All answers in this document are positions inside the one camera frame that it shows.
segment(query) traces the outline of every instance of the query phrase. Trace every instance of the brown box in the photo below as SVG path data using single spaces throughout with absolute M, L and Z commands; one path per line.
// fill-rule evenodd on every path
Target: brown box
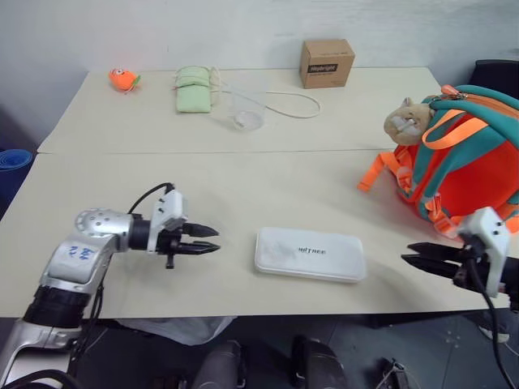
M 303 87 L 344 87 L 354 59 L 355 53 L 346 39 L 305 41 L 299 68 Z

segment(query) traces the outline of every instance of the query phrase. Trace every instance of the table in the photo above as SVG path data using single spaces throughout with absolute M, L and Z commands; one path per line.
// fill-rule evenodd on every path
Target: table
M 105 282 L 105 318 L 252 314 L 370 314 L 482 309 L 481 296 L 402 259 L 411 242 L 438 241 L 431 224 L 399 200 L 389 173 L 370 194 L 355 186 L 374 151 L 75 157 L 39 155 L 0 222 L 0 317 L 23 314 L 54 248 L 88 207 L 125 211 L 147 189 L 172 181 L 190 220 L 216 228 L 221 249 L 176 259 L 128 252 Z M 139 207 L 149 217 L 152 203 Z M 352 234 L 367 278 L 340 284 L 259 273 L 261 227 Z M 518 245 L 510 255 L 517 256 Z M 497 306 L 508 306 L 500 296 Z
M 230 83 L 237 71 L 222 71 Z M 230 96 L 221 94 L 211 113 L 177 113 L 174 72 L 142 72 L 140 89 L 114 91 L 105 73 L 87 75 L 40 153 L 299 152 L 393 148 L 382 123 L 402 100 L 420 101 L 440 93 L 431 72 L 415 68 L 354 68 L 345 88 L 302 89 L 297 70 L 247 71 L 262 74 L 269 90 L 301 92 L 323 104 L 312 119 L 267 111 L 256 131 L 235 130 Z M 291 113 L 315 112 L 315 103 L 296 96 L 268 95 L 268 103 Z

